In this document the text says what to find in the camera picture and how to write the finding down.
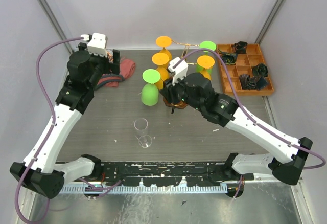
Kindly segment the green goblet front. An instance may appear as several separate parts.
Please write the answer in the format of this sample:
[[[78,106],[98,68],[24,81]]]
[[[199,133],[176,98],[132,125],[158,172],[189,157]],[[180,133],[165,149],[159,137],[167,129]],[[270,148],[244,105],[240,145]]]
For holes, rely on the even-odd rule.
[[[141,92],[141,101],[146,106],[154,106],[158,103],[159,90],[156,83],[160,80],[161,75],[155,69],[146,69],[142,74],[146,85]]]

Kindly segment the green goblet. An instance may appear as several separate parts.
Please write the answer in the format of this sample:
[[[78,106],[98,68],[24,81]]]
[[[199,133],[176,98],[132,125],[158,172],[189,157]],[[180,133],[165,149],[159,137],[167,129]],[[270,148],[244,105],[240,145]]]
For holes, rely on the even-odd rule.
[[[159,90],[156,83],[160,80],[161,75],[155,69],[146,69],[142,74],[146,85],[141,92],[141,101],[146,106],[154,106],[158,103]]]
[[[206,40],[199,44],[199,48],[205,48],[205,49],[210,49],[212,51],[215,51],[217,46],[214,42]],[[196,71],[200,72],[201,70],[203,70],[203,68],[199,64],[197,64]]]

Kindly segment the orange goblet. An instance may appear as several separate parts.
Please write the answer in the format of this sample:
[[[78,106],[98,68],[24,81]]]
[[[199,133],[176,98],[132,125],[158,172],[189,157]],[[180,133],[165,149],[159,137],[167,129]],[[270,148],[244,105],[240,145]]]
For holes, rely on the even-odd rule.
[[[165,53],[169,60],[172,59],[172,55],[170,53],[170,51],[167,49],[167,47],[169,47],[172,43],[172,40],[170,37],[168,36],[160,36],[156,39],[156,44],[162,48],[162,50],[160,51],[161,53]]]
[[[169,79],[169,72],[167,71],[169,57],[167,54],[159,52],[152,56],[152,62],[157,65],[156,70],[160,73],[160,80],[155,85],[158,89],[163,89],[164,81]]]
[[[215,64],[215,60],[208,55],[202,55],[197,59],[197,65],[200,67],[200,73],[207,79],[211,80],[210,70]]]

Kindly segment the clear wine glass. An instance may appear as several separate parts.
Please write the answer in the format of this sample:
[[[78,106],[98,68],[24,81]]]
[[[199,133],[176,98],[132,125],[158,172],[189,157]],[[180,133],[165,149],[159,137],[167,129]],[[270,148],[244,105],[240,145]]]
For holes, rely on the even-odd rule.
[[[138,118],[133,123],[136,131],[135,137],[142,148],[149,148],[152,145],[152,137],[148,131],[148,121],[145,118]]]

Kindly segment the orange goblet back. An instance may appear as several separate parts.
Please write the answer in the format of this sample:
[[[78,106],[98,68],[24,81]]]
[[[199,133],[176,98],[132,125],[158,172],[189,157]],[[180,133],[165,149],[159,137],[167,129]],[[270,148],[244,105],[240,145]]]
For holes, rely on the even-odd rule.
[[[208,55],[202,55],[197,59],[197,65],[200,67],[200,73],[207,79],[211,80],[210,70],[215,64],[215,60]]]

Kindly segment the green goblet back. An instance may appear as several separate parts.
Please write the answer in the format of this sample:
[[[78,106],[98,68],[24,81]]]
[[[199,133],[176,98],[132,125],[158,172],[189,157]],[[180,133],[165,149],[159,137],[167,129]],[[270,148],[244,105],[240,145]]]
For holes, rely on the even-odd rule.
[[[199,44],[199,48],[205,48],[205,49],[210,49],[212,51],[215,51],[217,46],[214,42],[206,40]],[[199,64],[197,64],[196,71],[200,72],[201,70],[203,70],[203,68]]]

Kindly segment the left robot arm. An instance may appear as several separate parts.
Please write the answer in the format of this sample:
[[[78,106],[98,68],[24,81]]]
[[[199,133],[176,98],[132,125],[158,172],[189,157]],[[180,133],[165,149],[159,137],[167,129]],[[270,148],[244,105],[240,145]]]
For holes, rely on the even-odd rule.
[[[10,173],[22,186],[48,199],[56,197],[63,186],[79,178],[97,181],[103,173],[99,158],[84,154],[65,164],[56,164],[58,154],[74,125],[85,113],[104,74],[120,73],[120,52],[113,58],[91,53],[85,43],[78,45],[67,63],[68,76],[54,106],[55,116],[23,162],[14,162]]]

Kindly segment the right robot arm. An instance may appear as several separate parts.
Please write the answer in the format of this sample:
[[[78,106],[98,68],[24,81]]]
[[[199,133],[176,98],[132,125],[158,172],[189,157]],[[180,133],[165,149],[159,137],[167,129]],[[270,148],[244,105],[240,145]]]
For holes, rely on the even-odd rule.
[[[161,94],[168,103],[183,102],[209,122],[238,132],[267,150],[267,154],[230,154],[224,167],[228,179],[259,173],[271,174],[288,185],[298,183],[313,144],[309,138],[289,136],[260,120],[233,97],[214,91],[211,81],[201,73],[167,79]]]

